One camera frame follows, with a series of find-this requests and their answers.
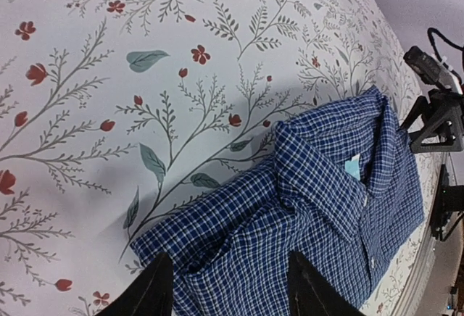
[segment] light blue fabric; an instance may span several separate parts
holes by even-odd
[[[361,180],[359,154],[356,157],[353,157],[351,160],[345,162],[345,171],[357,180]]]

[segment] checkered shirt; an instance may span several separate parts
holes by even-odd
[[[172,258],[178,316],[289,315],[291,250],[360,307],[423,221],[407,132],[377,88],[274,133],[272,156],[131,244],[142,265]],[[361,181],[344,171],[357,154]]]

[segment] shirt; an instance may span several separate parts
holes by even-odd
[[[423,221],[407,131],[376,87],[275,126],[256,167],[157,223],[131,247],[167,252],[179,316],[288,315],[289,252],[360,307]],[[360,155],[360,180],[344,163]]]

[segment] black wire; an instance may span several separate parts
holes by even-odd
[[[436,47],[434,34],[437,35],[438,37],[440,37],[443,40],[443,42],[445,42],[447,45],[449,45],[452,48],[457,49],[457,50],[459,50],[461,52],[461,54],[462,54],[462,56],[461,56],[461,64],[462,64],[462,67],[463,67],[463,70],[464,70],[464,46],[458,46],[456,43],[451,42],[448,38],[446,38],[443,35],[443,33],[438,31],[436,28],[429,28],[427,30],[428,41],[430,41],[430,44],[432,45],[432,48],[434,49],[436,59],[438,61],[440,61],[440,62],[442,62],[442,57],[440,56],[440,53],[438,52],[438,49]],[[442,63],[443,63],[443,66],[447,70],[450,69],[448,64],[446,64],[444,62],[442,62]],[[459,84],[462,85],[463,84],[463,79],[460,77],[460,75],[458,75],[458,73],[456,71],[454,71],[454,70],[452,70],[451,73],[457,77],[457,79],[459,80]]]
[[[463,220],[464,218],[464,213],[461,214],[461,216],[459,216],[457,219],[456,219],[456,222],[455,224],[453,224],[453,226],[451,227],[451,229],[448,231],[448,233],[446,234],[446,236],[443,238],[443,235],[442,235],[442,231],[440,231],[440,241],[446,241],[452,234],[453,231],[455,231],[457,225],[459,224],[459,222],[461,220]]]

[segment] floral bedsheet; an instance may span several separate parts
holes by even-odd
[[[128,244],[272,150],[270,126],[371,85],[421,92],[374,0],[0,0],[0,315],[91,316]],[[418,157],[430,210],[439,161]],[[392,315],[421,243],[367,315]]]

